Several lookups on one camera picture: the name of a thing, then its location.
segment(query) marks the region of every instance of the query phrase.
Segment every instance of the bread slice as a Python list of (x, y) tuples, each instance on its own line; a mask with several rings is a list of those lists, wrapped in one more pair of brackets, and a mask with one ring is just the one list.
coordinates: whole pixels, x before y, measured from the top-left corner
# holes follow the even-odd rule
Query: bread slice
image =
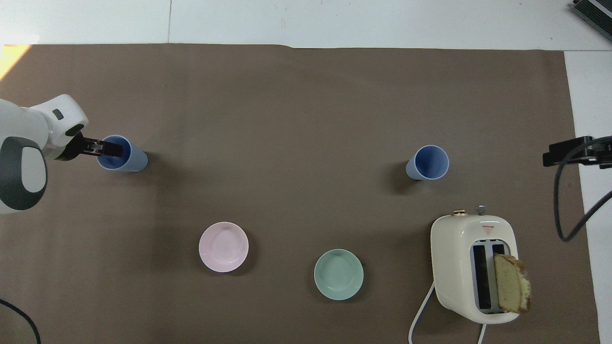
[(526, 313), (531, 306), (531, 286), (525, 264), (510, 255), (495, 253), (495, 277), (498, 285), (499, 308), (514, 313)]

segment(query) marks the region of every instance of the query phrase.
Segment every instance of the mint green bowl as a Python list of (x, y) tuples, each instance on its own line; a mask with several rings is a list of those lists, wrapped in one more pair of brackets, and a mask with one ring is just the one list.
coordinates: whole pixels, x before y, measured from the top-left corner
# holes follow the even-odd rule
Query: mint green bowl
[(315, 265), (315, 284), (332, 300), (346, 300), (357, 294), (364, 282), (364, 267), (351, 252), (335, 249), (324, 253)]

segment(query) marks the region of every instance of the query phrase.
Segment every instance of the plate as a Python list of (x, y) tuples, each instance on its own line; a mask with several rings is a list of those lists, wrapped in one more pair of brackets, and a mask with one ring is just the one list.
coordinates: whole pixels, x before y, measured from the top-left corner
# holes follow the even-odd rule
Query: plate
[(242, 228), (231, 222), (217, 222), (200, 238), (200, 258), (213, 271), (229, 272), (247, 258), (248, 239)]
[(324, 253), (315, 265), (315, 284), (332, 300), (346, 300), (357, 294), (364, 282), (364, 267), (351, 252), (335, 249)]

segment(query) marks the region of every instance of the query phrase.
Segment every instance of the cup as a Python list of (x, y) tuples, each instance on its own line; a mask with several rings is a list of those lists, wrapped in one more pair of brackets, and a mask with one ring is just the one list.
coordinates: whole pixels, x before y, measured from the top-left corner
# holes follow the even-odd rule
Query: cup
[(138, 172), (146, 167), (149, 159), (147, 155), (121, 135), (110, 135), (102, 141), (116, 143), (123, 147), (123, 156), (118, 157), (98, 157), (98, 163), (106, 170)]
[(449, 170), (449, 156), (433, 144), (422, 146), (406, 164), (406, 174), (418, 181), (434, 181)]

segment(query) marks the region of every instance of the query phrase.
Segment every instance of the toaster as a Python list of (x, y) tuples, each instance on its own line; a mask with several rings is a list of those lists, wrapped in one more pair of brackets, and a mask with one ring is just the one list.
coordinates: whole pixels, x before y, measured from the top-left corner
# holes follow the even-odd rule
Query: toaster
[(465, 210), (431, 226), (431, 265), (440, 304), (481, 324), (501, 324), (518, 314), (499, 308), (494, 253), (518, 259), (510, 224), (497, 216)]

